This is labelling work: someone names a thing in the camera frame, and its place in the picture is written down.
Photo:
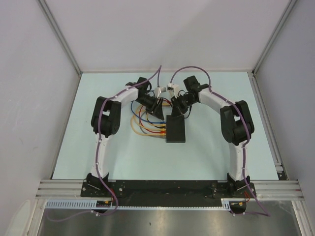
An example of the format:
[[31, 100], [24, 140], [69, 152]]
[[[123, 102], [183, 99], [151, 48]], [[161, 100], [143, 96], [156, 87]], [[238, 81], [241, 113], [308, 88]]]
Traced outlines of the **black network switch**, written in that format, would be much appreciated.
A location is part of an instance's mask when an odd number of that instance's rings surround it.
[[168, 115], [166, 117], [166, 142], [186, 142], [185, 117], [183, 115], [177, 117]]

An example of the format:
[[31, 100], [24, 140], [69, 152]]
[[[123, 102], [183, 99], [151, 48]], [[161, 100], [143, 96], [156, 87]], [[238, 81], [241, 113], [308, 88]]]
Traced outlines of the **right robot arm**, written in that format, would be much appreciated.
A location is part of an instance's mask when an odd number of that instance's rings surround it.
[[184, 80], [187, 93], [180, 95], [178, 85], [169, 83], [167, 90], [171, 95], [172, 116], [179, 117], [195, 103], [204, 104], [220, 115], [223, 138], [229, 143], [230, 165], [227, 173], [227, 192], [239, 197], [249, 186], [246, 157], [247, 145], [254, 132], [253, 120], [246, 101], [233, 103], [211, 89], [208, 84], [200, 84], [195, 76]]

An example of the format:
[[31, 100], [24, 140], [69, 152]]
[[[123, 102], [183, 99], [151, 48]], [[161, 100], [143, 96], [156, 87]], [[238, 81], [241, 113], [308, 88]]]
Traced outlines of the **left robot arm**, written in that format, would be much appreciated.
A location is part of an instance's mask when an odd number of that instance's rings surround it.
[[129, 82], [125, 88], [116, 95], [106, 98], [98, 97], [94, 106], [91, 119], [93, 132], [97, 136], [97, 146], [93, 167], [86, 177], [87, 184], [97, 196], [108, 193], [107, 183], [109, 169], [105, 167], [107, 146], [121, 124], [121, 111], [124, 106], [136, 101], [146, 108], [146, 112], [154, 117], [164, 120], [162, 111], [163, 100], [156, 96], [148, 95], [152, 87], [148, 79], [140, 77], [137, 82]]

